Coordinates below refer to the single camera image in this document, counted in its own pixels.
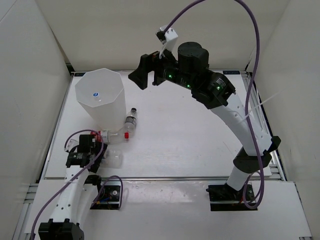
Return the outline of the blue orange label plastic bottle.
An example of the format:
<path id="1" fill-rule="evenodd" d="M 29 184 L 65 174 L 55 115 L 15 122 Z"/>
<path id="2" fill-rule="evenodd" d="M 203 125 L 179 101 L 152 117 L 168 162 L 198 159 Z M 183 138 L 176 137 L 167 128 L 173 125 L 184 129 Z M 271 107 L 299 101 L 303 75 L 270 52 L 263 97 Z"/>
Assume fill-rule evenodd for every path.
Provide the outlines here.
<path id="1" fill-rule="evenodd" d="M 107 149 L 102 157 L 102 168 L 119 169 L 123 163 L 123 153 L 119 149 Z"/>

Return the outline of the black label plastic bottle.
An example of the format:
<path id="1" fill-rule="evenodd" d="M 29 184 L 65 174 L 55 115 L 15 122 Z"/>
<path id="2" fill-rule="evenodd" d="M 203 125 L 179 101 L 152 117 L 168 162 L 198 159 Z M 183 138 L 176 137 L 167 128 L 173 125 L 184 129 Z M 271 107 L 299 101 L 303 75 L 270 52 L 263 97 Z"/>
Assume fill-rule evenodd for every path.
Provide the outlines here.
<path id="1" fill-rule="evenodd" d="M 138 118 L 137 109 L 133 107 L 127 113 L 127 116 L 125 118 L 124 128 L 125 128 L 126 132 L 129 132 L 131 134 L 135 133 L 136 125 L 137 125 L 137 118 Z"/>

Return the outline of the clear white cap plastic bottle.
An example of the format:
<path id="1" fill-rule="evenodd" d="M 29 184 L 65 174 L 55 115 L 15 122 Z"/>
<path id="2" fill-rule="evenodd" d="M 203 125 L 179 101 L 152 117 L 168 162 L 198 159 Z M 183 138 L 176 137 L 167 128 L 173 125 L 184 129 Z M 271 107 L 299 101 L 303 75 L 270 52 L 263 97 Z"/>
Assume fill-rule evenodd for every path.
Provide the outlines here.
<path id="1" fill-rule="evenodd" d="M 102 102 L 102 97 L 101 97 L 101 94 L 99 92 L 94 92 L 92 94 L 92 97 L 93 97 L 95 102 L 97 102 L 97 103 L 101 103 Z"/>

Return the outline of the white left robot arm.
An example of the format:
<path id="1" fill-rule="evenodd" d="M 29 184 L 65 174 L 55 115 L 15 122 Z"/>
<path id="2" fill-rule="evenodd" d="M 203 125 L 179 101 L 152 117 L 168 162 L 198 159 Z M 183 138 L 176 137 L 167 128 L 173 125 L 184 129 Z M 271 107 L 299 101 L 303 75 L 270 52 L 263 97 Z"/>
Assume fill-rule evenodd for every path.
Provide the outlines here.
<path id="1" fill-rule="evenodd" d="M 97 174 L 107 145 L 98 141 L 96 133 L 81 134 L 78 144 L 67 151 L 63 187 L 46 203 L 57 203 L 48 221 L 32 226 L 31 239 L 83 240 L 83 223 L 94 200 L 105 194 L 102 178 Z"/>

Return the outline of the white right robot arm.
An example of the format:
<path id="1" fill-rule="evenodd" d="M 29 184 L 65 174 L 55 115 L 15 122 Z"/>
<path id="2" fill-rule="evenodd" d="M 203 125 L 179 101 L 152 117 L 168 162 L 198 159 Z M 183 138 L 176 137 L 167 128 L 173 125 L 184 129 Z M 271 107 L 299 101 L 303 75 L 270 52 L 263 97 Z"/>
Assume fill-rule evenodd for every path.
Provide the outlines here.
<path id="1" fill-rule="evenodd" d="M 148 74 L 153 72 L 154 86 L 169 81 L 189 89 L 195 100 L 229 127 L 242 144 L 224 188 L 226 197 L 236 200 L 242 195 L 249 175 L 260 169 L 257 156 L 260 155 L 262 166 L 266 167 L 281 139 L 265 132 L 254 118 L 250 120 L 254 133 L 250 132 L 248 116 L 235 87 L 224 74 L 209 70 L 209 52 L 199 43 L 182 43 L 177 53 L 177 58 L 169 50 L 163 56 L 158 51 L 142 55 L 137 69 L 128 78 L 144 90 L 148 86 Z"/>

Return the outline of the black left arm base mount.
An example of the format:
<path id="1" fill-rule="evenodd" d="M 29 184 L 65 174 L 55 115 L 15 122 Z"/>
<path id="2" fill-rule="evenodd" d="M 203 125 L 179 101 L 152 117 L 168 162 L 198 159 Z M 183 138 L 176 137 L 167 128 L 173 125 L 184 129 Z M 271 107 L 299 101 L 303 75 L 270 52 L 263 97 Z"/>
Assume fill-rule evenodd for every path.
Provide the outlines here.
<path id="1" fill-rule="evenodd" d="M 120 210 L 123 203 L 123 181 L 119 178 L 112 178 L 106 184 L 101 183 L 103 187 L 90 209 L 91 210 Z"/>

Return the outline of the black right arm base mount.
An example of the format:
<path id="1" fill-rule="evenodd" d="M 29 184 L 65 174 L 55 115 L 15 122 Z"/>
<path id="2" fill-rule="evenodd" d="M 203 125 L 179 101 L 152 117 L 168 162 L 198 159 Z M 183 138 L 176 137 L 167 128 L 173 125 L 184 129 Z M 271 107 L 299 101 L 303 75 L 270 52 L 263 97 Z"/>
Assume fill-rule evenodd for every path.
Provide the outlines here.
<path id="1" fill-rule="evenodd" d="M 250 209 L 243 200 L 243 189 L 234 190 L 225 184 L 208 185 L 206 192 L 209 196 L 211 212 L 244 212 L 257 211 L 258 208 Z"/>

